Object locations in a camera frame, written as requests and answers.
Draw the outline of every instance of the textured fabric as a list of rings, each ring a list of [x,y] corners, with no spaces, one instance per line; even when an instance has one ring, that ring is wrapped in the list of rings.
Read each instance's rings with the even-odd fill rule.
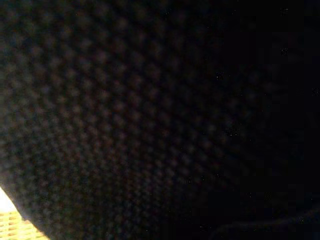
[[[286,8],[2,2],[0,184],[51,239],[206,239],[317,202]]]

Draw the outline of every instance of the bright light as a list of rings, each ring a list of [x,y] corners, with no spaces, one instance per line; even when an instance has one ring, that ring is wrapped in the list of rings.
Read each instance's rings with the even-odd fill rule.
[[[0,187],[0,213],[17,211],[15,205]]]

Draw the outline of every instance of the black fabric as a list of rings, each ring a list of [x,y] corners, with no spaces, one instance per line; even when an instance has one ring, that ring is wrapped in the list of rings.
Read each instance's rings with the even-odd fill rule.
[[[208,239],[319,202],[285,7],[2,2],[0,184],[51,239]]]

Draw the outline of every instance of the wicker surface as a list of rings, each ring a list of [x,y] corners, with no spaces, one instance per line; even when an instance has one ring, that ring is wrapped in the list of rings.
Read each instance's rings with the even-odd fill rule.
[[[0,212],[0,239],[3,240],[48,240],[28,220],[23,221],[18,211]]]

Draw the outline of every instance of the yellow woven surface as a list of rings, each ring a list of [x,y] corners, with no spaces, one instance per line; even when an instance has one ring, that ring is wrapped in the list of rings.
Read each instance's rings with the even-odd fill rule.
[[[29,221],[23,221],[18,211],[0,212],[1,240],[49,240]]]

